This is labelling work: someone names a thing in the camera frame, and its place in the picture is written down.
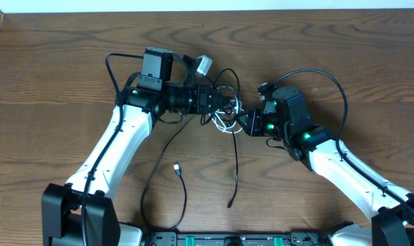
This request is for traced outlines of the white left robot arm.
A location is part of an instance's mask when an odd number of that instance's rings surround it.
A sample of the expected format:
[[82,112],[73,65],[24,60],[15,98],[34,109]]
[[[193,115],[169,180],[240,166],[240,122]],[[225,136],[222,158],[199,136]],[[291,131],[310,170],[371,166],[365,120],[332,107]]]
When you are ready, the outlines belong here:
[[206,115],[229,105],[206,84],[160,91],[127,85],[92,153],[64,185],[42,195],[44,245],[140,245],[143,232],[118,220],[113,201],[128,164],[166,111]]

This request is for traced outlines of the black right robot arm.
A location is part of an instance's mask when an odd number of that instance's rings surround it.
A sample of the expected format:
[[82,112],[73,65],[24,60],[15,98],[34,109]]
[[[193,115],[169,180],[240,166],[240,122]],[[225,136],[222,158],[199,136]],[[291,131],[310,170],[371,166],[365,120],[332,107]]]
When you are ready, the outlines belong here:
[[300,89],[258,88],[261,109],[240,112],[237,122],[252,137],[282,141],[292,159],[335,185],[371,221],[370,229],[343,223],[325,245],[414,245],[414,193],[366,165],[328,128],[314,124]]

